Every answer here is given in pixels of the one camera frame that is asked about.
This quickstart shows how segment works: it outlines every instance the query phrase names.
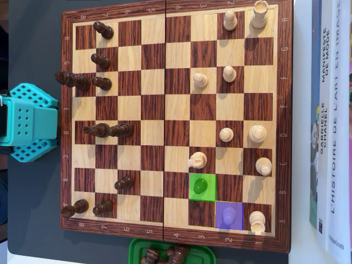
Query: chessboard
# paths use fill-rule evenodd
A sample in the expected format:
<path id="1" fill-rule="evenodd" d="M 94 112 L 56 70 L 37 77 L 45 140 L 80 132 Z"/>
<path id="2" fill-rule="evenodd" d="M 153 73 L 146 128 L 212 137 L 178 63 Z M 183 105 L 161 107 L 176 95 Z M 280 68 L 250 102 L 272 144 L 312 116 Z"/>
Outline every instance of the chessboard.
<path id="1" fill-rule="evenodd" d="M 77 83 L 61 82 L 62 228 L 289 251 L 293 3 L 267 0 L 262 27 L 255 4 L 63 13 L 60 70 Z"/>

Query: purple highlighted square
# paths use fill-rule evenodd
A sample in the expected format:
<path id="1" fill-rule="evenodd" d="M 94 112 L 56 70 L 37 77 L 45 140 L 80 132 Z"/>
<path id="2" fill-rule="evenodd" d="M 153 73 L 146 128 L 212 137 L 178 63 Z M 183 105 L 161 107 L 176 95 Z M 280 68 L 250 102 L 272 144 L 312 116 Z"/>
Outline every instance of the purple highlighted square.
<path id="1" fill-rule="evenodd" d="M 215 228 L 243 230 L 243 204 L 216 201 Z"/>

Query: green tray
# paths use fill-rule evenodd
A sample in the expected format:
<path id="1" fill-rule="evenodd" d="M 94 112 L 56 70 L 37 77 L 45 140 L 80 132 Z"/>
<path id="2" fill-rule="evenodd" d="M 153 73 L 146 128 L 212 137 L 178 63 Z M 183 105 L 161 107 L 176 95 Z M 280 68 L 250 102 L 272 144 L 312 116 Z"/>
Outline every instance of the green tray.
<path id="1" fill-rule="evenodd" d="M 153 248 L 160 252 L 161 259 L 167 259 L 166 249 L 177 243 L 162 242 L 150 239 L 134 238 L 128 246 L 128 264 L 140 264 L 147 248 Z M 189 252 L 183 264 L 216 264 L 216 258 L 207 246 L 187 245 Z"/>

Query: green highlighted square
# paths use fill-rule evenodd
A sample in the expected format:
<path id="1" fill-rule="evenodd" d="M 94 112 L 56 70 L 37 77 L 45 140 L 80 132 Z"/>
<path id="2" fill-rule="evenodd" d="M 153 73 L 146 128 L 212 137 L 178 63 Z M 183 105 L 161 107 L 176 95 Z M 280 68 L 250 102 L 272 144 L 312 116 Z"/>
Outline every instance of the green highlighted square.
<path id="1" fill-rule="evenodd" d="M 204 173 L 190 173 L 189 174 L 189 200 L 215 202 L 215 199 L 216 199 L 216 175 L 204 174 Z"/>

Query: table surface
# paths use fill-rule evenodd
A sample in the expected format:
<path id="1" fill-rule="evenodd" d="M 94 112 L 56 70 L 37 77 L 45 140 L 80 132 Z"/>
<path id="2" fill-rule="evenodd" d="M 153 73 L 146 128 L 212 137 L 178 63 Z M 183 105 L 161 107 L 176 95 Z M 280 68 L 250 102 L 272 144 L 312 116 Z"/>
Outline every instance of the table surface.
<path id="1" fill-rule="evenodd" d="M 9 88 L 33 83 L 54 98 L 60 85 L 63 10 L 133 2 L 128 0 L 11 0 Z M 62 230 L 59 227 L 59 148 L 31 163 L 8 161 L 8 249 L 17 255 L 80 263 L 127 263 L 130 238 Z M 288 254 L 212 247 L 218 264 L 287 263 Z"/>

